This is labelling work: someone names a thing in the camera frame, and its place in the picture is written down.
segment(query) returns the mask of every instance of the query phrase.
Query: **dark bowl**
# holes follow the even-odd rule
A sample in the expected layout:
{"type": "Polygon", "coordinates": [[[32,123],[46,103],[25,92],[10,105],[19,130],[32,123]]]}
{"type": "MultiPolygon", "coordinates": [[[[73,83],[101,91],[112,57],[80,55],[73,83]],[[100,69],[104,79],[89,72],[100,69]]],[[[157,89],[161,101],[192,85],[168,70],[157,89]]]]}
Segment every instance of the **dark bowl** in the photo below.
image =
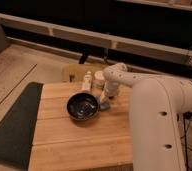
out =
{"type": "Polygon", "coordinates": [[[67,102],[67,111],[71,118],[79,121],[87,120],[96,115],[99,103],[96,97],[88,93],[73,95],[67,102]]]}

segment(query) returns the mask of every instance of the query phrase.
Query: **wooden table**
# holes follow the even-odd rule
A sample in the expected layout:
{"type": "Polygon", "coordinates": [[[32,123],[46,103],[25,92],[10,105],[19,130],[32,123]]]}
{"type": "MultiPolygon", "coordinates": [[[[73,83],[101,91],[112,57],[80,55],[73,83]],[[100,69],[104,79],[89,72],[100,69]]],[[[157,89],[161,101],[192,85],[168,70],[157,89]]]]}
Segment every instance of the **wooden table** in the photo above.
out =
{"type": "MultiPolygon", "coordinates": [[[[81,83],[43,86],[29,170],[88,170],[132,164],[128,100],[130,88],[120,87],[111,109],[88,121],[70,119],[68,99],[81,83]]],[[[93,88],[94,95],[101,90],[93,88]]]]}

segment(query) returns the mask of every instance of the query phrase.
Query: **small bottle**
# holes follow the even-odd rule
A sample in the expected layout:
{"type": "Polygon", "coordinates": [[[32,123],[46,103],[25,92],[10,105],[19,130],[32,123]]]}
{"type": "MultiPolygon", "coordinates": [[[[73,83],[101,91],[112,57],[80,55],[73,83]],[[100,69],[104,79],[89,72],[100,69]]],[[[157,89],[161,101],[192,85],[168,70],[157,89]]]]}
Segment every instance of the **small bottle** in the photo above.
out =
{"type": "Polygon", "coordinates": [[[92,79],[92,73],[90,71],[87,71],[87,73],[84,75],[81,88],[83,92],[90,92],[92,86],[92,79]]]}

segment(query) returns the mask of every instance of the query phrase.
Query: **gray floor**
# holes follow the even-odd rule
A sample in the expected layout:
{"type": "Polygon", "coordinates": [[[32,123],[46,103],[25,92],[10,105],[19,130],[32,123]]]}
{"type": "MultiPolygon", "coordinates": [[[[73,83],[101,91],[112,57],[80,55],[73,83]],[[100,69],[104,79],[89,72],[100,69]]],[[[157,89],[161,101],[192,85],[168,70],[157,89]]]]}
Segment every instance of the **gray floor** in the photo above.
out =
{"type": "MultiPolygon", "coordinates": [[[[0,120],[29,82],[60,82],[62,68],[71,63],[77,60],[19,45],[11,45],[1,53],[0,120]]],[[[17,169],[0,165],[0,171],[14,170],[17,169]]]]}

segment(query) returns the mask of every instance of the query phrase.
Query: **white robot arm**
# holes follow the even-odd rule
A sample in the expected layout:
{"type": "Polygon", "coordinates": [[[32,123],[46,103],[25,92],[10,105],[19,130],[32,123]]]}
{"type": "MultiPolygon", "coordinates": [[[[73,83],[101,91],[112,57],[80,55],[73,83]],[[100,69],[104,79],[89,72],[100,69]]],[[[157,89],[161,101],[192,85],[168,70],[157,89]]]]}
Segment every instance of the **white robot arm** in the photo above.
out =
{"type": "Polygon", "coordinates": [[[134,171],[185,171],[177,114],[192,109],[192,82],[176,77],[127,72],[119,63],[104,69],[105,95],[119,84],[132,87],[130,128],[134,171]]]}

